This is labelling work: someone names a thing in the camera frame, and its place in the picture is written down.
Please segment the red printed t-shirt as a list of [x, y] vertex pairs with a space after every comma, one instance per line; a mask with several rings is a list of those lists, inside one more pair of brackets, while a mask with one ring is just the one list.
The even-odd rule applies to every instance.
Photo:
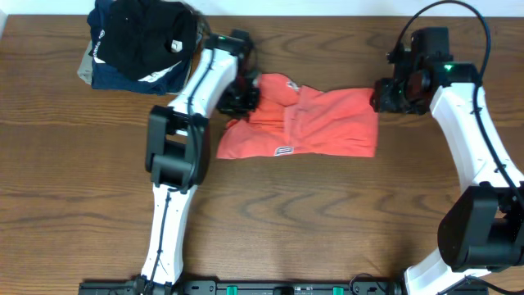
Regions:
[[378, 115], [369, 103], [371, 88], [322, 92], [282, 74], [262, 74], [258, 86], [259, 106], [226, 124], [217, 158], [375, 156]]

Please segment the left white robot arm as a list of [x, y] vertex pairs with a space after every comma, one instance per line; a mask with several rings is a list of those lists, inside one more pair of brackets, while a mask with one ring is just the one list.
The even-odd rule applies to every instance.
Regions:
[[151, 175], [153, 220], [147, 258], [133, 284], [136, 294], [172, 294], [183, 273], [183, 242], [189, 207], [210, 162], [214, 111], [247, 116], [260, 100], [259, 71], [249, 60], [255, 43], [248, 32], [212, 34], [182, 92], [148, 116], [145, 169]]

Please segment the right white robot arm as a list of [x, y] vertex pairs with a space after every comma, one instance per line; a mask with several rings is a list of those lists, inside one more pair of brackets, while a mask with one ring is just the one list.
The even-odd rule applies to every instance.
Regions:
[[482, 276], [523, 264], [523, 173], [490, 118], [471, 63], [397, 61], [376, 82], [377, 112], [430, 114], [449, 146], [460, 196], [437, 230], [437, 248], [403, 274], [405, 294], [465, 293]]

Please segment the navy folded shirt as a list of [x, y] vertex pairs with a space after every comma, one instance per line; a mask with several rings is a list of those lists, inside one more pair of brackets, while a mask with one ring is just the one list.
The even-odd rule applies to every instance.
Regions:
[[191, 70], [192, 62], [190, 60], [180, 61], [139, 80], [128, 79], [115, 67], [95, 60], [94, 50], [99, 38], [104, 35], [103, 26], [109, 16], [111, 4], [110, 0], [96, 1], [88, 15], [87, 23], [90, 26], [91, 41], [77, 71], [78, 76], [93, 89], [124, 90], [156, 95], [176, 94], [181, 91], [187, 83]]

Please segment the black folded shirt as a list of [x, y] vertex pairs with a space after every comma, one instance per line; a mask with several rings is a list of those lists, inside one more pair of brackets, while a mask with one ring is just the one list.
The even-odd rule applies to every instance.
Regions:
[[181, 2], [117, 0], [109, 7], [93, 57], [140, 80], [190, 59], [197, 31], [197, 17]]

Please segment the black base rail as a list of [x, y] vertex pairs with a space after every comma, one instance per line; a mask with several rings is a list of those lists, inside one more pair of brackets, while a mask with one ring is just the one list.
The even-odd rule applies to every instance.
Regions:
[[194, 280], [172, 289], [157, 286], [152, 292], [172, 295], [402, 295], [404, 290], [399, 283], [381, 279], [357, 279], [347, 284], [216, 283], [212, 280]]

